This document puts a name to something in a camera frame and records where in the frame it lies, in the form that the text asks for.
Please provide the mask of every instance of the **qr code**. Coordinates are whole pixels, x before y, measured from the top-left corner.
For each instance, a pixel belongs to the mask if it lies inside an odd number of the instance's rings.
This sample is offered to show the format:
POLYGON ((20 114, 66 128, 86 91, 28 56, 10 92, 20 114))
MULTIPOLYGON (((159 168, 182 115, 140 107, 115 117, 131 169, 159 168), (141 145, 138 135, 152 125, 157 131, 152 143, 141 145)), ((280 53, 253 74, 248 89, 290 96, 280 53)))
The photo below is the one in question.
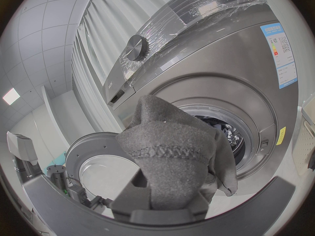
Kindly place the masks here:
POLYGON ((279 37, 279 41, 281 43, 282 50, 284 53, 291 51, 287 37, 279 37))

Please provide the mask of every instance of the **dark cloth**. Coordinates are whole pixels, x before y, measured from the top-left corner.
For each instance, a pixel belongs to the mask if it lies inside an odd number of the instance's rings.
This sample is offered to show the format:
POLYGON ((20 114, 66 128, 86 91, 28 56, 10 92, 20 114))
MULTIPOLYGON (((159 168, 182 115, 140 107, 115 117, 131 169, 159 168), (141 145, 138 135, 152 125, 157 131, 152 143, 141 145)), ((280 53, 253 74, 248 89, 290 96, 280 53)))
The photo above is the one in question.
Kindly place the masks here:
POLYGON ((224 132, 158 97, 139 99, 131 124, 117 140, 148 179, 155 210, 182 209, 198 191, 211 202, 217 189, 227 196, 237 190, 224 132))

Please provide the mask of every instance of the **yellow warning sticker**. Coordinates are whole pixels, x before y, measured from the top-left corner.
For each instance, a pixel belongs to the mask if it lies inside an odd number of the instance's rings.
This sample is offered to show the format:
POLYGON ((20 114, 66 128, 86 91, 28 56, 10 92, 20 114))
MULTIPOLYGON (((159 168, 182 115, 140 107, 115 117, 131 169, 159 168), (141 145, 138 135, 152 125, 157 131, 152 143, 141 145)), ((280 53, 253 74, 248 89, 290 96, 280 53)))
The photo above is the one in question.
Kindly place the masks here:
POLYGON ((284 135, 285 135, 285 128, 280 129, 280 135, 279 135, 279 139, 276 145, 280 145, 283 141, 284 135))

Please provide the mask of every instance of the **energy label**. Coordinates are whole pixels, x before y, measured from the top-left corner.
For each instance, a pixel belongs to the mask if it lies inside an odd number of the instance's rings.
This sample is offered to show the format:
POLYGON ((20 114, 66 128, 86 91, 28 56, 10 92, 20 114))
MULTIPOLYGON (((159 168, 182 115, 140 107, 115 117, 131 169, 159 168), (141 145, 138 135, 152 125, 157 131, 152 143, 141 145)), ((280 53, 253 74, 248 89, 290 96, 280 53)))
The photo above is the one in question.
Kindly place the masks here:
POLYGON ((289 44, 280 23, 260 27, 269 43, 276 65, 279 88, 284 88, 297 81, 295 61, 289 44))

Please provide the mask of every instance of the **curtain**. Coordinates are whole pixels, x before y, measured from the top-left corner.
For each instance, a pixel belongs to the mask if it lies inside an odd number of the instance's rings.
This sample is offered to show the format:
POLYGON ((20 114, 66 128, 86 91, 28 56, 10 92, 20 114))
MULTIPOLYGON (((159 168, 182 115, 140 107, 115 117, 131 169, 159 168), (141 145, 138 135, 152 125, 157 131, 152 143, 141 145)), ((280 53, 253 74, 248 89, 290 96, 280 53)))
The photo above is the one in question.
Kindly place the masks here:
POLYGON ((102 86, 129 38, 170 0, 91 0, 77 28, 72 69, 81 98, 104 131, 123 124, 104 101, 102 86))

